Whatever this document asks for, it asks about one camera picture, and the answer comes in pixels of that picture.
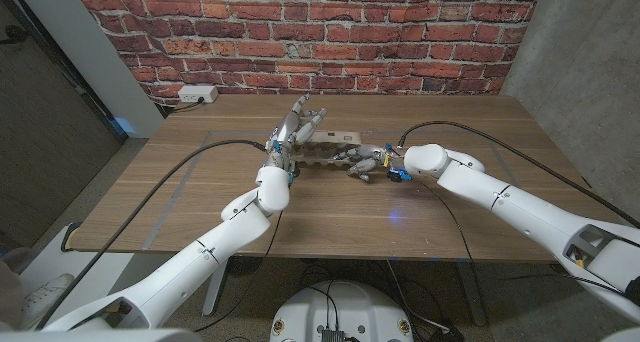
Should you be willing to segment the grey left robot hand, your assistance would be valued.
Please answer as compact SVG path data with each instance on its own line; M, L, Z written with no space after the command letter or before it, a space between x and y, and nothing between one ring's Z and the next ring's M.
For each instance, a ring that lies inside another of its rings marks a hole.
M305 110L303 105L310 95L301 96L295 101L291 110L282 118L266 142L268 157L265 165L278 167L293 172L295 163L291 160L294 145L302 145L309 141L318 124L326 116L327 110Z

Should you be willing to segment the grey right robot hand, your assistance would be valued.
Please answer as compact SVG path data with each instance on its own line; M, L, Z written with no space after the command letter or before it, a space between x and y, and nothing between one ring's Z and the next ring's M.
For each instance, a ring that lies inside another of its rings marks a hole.
M390 147L363 144L347 149L333 156L335 161L353 162L347 174L364 181L369 180L368 172L378 166L388 167L399 154Z

